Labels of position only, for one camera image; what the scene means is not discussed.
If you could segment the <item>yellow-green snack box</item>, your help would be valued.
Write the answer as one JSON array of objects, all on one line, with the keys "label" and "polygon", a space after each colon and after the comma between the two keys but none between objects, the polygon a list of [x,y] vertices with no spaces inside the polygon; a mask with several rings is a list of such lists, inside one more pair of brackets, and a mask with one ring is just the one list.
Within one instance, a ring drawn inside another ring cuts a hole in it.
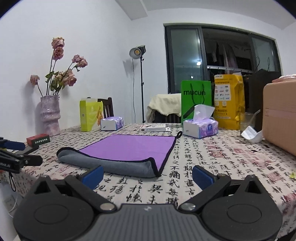
[{"label": "yellow-green snack box", "polygon": [[79,103],[82,132],[100,129],[103,119],[103,102],[95,98],[84,98]]}]

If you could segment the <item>chair draped with cream cloth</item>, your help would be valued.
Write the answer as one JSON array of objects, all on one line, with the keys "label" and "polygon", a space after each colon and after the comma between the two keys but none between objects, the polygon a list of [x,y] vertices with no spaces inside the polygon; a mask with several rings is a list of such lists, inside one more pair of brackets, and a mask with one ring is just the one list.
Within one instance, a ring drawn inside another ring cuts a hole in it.
[{"label": "chair draped with cream cloth", "polygon": [[157,94],[153,96],[147,106],[146,120],[148,123],[154,121],[156,111],[164,116],[175,114],[180,118],[181,94]]}]

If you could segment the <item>closed purple tissue pack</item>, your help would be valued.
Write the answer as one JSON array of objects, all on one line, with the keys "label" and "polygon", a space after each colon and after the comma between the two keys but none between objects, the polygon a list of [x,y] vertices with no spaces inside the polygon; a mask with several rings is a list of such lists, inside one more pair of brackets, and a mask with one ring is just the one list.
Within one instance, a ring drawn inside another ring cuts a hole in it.
[{"label": "closed purple tissue pack", "polygon": [[100,122],[102,131],[116,131],[124,126],[124,120],[120,116],[103,118]]}]

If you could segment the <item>white flat product box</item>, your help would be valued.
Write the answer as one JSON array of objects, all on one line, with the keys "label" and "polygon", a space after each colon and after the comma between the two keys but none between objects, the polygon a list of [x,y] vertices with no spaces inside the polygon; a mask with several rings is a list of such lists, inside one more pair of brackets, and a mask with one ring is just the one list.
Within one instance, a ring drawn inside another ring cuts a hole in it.
[{"label": "white flat product box", "polygon": [[139,132],[170,132],[171,128],[165,123],[143,124],[138,129]]}]

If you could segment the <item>green mucun paper bag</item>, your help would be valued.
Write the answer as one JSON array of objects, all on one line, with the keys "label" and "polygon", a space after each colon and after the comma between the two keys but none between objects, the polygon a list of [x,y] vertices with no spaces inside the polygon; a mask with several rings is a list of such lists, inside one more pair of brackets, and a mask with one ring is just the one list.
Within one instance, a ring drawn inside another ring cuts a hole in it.
[{"label": "green mucun paper bag", "polygon": [[193,119],[195,106],[212,105],[212,85],[206,80],[181,82],[181,122]]}]

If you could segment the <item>clear drinking glass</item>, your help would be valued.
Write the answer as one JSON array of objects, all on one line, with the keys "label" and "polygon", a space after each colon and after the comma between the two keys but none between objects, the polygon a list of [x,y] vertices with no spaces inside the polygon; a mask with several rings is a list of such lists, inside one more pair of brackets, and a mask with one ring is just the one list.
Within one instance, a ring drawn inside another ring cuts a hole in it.
[{"label": "clear drinking glass", "polygon": [[248,126],[252,128],[255,127],[256,116],[261,112],[261,110],[255,113],[241,113],[240,115],[240,133],[243,133]]}]

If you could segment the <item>black framed sliding window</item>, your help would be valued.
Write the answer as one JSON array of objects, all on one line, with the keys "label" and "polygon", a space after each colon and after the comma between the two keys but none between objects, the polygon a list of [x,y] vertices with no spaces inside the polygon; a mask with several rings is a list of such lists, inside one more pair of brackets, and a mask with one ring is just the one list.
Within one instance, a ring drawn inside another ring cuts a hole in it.
[{"label": "black framed sliding window", "polygon": [[246,111],[263,110],[263,89],[280,77],[274,40],[241,30],[206,25],[166,25],[168,92],[179,93],[183,80],[214,80],[240,73]]}]

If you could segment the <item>open purple tissue pack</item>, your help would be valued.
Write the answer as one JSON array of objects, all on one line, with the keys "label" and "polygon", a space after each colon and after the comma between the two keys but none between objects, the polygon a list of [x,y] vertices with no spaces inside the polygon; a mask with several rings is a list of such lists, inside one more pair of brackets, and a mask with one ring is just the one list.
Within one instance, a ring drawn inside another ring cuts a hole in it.
[{"label": "open purple tissue pack", "polygon": [[183,134],[198,139],[217,135],[218,121],[212,118],[214,110],[212,106],[196,105],[193,119],[183,122]]}]

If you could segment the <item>dark wooden chair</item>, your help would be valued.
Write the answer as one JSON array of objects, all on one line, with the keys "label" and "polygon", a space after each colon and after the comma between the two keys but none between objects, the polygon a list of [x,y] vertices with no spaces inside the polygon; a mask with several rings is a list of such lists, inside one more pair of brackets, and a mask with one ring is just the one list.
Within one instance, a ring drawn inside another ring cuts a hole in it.
[{"label": "dark wooden chair", "polygon": [[112,103],[112,98],[111,97],[108,97],[108,99],[98,98],[97,101],[103,103],[103,116],[104,116],[104,118],[114,116],[113,103]]}]

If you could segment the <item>yellow printed paper bag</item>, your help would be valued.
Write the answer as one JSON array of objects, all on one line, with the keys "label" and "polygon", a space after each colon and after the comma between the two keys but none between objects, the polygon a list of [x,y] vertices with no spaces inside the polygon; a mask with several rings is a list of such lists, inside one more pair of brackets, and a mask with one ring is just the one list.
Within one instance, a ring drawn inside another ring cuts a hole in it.
[{"label": "yellow printed paper bag", "polygon": [[219,128],[239,130],[241,116],[245,113],[244,83],[241,75],[214,76],[214,118]]}]

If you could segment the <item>purple and grey microfibre towel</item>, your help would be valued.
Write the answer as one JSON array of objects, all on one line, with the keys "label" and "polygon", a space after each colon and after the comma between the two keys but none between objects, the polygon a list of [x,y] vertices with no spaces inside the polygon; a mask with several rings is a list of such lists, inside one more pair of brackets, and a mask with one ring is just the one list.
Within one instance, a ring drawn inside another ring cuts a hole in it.
[{"label": "purple and grey microfibre towel", "polygon": [[104,172],[137,178],[158,178],[182,136],[110,135],[82,149],[64,147],[58,150],[58,162],[92,169],[102,166]]}]

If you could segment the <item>red and green small box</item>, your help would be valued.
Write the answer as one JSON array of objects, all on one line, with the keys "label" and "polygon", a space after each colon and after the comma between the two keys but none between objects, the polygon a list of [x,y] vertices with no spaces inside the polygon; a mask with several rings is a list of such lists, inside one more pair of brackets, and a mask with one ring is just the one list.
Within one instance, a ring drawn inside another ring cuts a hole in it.
[{"label": "red and green small box", "polygon": [[27,144],[30,147],[40,146],[49,142],[50,142],[49,135],[44,133],[27,138]]}]

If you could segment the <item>pink textured ceramic vase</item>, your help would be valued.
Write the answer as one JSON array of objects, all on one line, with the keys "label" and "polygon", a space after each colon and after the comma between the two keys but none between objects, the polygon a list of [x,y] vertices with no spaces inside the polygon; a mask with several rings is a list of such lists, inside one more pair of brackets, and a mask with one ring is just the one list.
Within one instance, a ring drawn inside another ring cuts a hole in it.
[{"label": "pink textured ceramic vase", "polygon": [[46,134],[50,137],[60,134],[59,119],[61,115],[59,95],[46,95],[41,97],[40,117]]}]

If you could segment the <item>pink cardboard box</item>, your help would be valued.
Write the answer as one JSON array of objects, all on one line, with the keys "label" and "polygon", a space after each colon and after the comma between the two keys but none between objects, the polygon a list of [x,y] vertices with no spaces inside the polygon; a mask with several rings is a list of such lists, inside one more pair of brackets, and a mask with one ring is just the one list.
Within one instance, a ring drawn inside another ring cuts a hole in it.
[{"label": "pink cardboard box", "polygon": [[285,75],[263,89],[263,137],[295,155],[295,75]]}]

